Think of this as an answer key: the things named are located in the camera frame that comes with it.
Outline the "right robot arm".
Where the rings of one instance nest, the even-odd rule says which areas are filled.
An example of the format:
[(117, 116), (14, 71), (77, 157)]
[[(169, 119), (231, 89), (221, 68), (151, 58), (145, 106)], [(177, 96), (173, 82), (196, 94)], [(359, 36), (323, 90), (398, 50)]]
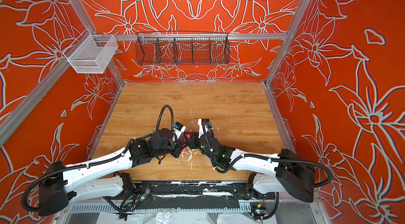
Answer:
[(288, 149), (279, 154), (258, 154), (220, 144), (210, 133), (186, 132), (190, 149), (210, 158), (221, 174), (250, 171), (248, 184), (259, 194), (286, 192), (303, 202), (313, 202), (316, 188), (332, 182), (333, 172), (326, 166), (304, 160)]

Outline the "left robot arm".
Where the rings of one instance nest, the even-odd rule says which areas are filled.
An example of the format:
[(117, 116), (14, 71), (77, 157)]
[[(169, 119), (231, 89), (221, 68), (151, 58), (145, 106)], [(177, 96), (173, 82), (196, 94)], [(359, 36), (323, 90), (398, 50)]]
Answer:
[(141, 138), (130, 139), (127, 145), (97, 159), (65, 166), (61, 161), (51, 164), (45, 173), (30, 183), (23, 192), (21, 206), (39, 216), (50, 216), (67, 207), (79, 195), (79, 188), (105, 175), (128, 170), (165, 155), (178, 157), (184, 129), (159, 129)]

